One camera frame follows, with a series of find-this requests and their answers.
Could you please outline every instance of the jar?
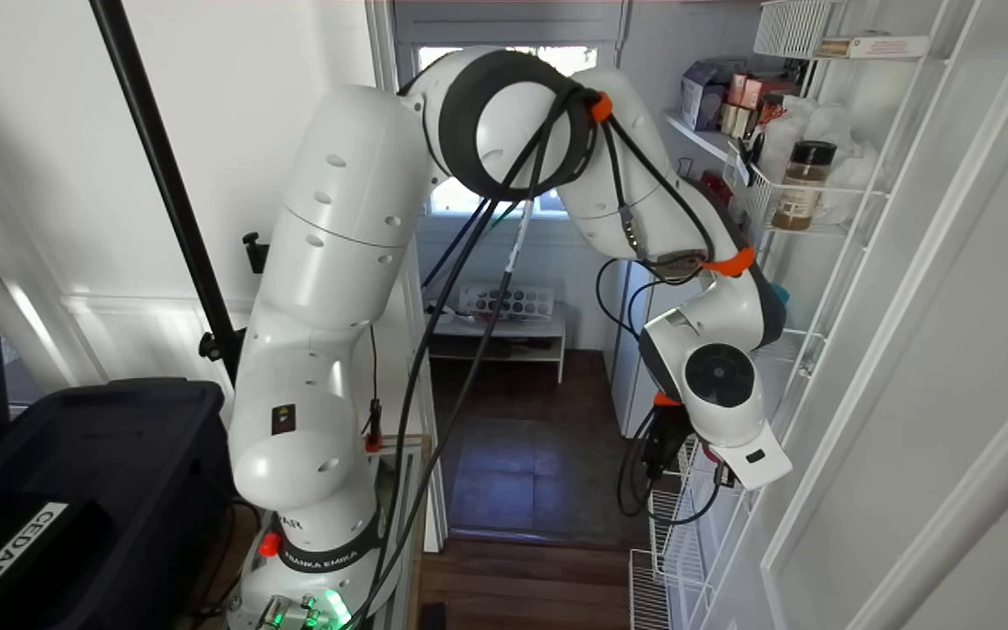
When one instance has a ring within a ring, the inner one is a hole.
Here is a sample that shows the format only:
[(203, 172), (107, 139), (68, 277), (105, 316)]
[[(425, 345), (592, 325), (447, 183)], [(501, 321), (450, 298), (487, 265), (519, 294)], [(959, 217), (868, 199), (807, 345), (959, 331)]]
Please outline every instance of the jar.
[(805, 231), (812, 223), (817, 206), (823, 199), (834, 149), (838, 148), (823, 139), (793, 144), (791, 165), (784, 172), (784, 185), (776, 196), (776, 210), (772, 210), (776, 231)]

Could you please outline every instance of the green light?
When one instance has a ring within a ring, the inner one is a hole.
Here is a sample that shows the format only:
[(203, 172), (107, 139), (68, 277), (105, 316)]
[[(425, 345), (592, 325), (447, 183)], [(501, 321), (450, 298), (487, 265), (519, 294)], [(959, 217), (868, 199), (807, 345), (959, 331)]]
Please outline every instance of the green light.
[(324, 587), (324, 604), (330, 611), (337, 616), (337, 623), (343, 625), (347, 618), (352, 618), (349, 604), (343, 604), (338, 590), (337, 587)]

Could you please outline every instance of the label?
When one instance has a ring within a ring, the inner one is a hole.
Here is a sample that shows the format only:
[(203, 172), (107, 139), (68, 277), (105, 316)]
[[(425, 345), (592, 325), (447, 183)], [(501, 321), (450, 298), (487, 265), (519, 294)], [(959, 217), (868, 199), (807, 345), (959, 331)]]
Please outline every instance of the label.
[(50, 527), (51, 521), (68, 511), (69, 503), (50, 499), (37, 513), (32, 513), (19, 536), (0, 550), (0, 576), (19, 562), (22, 552), (29, 552)]

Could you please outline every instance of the robotic arm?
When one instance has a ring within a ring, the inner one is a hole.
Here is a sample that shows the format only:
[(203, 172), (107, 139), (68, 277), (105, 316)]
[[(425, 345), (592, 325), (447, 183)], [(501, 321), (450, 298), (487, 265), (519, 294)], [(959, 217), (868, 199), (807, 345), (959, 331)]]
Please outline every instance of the robotic arm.
[(398, 97), (330, 94), (273, 228), (229, 426), (237, 493), (278, 513), (240, 576), (245, 625), (270, 599), (382, 603), (349, 361), (441, 176), (491, 199), (560, 190), (592, 249), (656, 272), (706, 256), (711, 289), (649, 321), (645, 361), (747, 487), (791, 469), (748, 361), (782, 335), (784, 308), (725, 217), (676, 179), (634, 86), (519, 51), (446, 56)]

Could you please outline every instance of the wooden floor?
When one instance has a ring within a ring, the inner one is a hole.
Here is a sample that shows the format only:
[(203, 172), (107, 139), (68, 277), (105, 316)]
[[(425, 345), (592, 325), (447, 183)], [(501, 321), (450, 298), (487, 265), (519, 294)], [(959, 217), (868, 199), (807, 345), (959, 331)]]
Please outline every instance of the wooden floor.
[(421, 603), (446, 630), (625, 630), (625, 550), (450, 539), (425, 555)]

